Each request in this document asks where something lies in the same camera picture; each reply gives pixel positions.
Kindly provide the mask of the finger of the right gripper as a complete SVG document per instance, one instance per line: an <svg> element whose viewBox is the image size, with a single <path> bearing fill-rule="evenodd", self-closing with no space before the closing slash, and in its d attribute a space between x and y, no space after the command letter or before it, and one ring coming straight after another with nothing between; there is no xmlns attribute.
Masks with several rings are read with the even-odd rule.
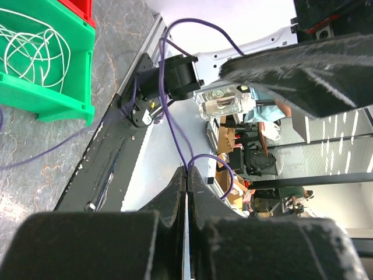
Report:
<svg viewBox="0 0 373 280"><path fill-rule="evenodd" d="M266 91L310 118L372 105L372 35L306 41L228 60L221 79Z"/></svg>

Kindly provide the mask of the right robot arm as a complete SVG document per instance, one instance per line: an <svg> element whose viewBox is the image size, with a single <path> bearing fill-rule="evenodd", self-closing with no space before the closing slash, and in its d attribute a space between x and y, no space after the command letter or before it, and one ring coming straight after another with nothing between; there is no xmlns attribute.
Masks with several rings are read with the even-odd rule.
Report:
<svg viewBox="0 0 373 280"><path fill-rule="evenodd" d="M371 1L149 1L206 88L247 85L311 118L372 104Z"/></svg>

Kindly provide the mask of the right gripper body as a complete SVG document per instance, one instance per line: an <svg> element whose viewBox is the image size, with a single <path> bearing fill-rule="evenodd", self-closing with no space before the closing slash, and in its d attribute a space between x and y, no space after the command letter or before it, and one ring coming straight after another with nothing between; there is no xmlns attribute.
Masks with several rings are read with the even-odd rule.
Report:
<svg viewBox="0 0 373 280"><path fill-rule="evenodd" d="M299 41L372 33L372 1L294 1L291 32Z"/></svg>

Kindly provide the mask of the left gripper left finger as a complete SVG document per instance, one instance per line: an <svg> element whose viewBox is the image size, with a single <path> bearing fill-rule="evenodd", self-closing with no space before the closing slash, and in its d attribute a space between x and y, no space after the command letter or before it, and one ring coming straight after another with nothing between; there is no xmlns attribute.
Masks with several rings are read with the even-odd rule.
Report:
<svg viewBox="0 0 373 280"><path fill-rule="evenodd" d="M2 279L181 279L186 174L136 212L45 212L18 228Z"/></svg>

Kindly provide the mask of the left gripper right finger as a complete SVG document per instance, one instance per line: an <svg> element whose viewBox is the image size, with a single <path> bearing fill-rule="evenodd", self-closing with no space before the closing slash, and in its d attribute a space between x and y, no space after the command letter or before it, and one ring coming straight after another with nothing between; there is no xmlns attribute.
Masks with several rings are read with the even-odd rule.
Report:
<svg viewBox="0 0 373 280"><path fill-rule="evenodd" d="M244 218L196 167L187 177L195 279L367 279L347 232L324 218Z"/></svg>

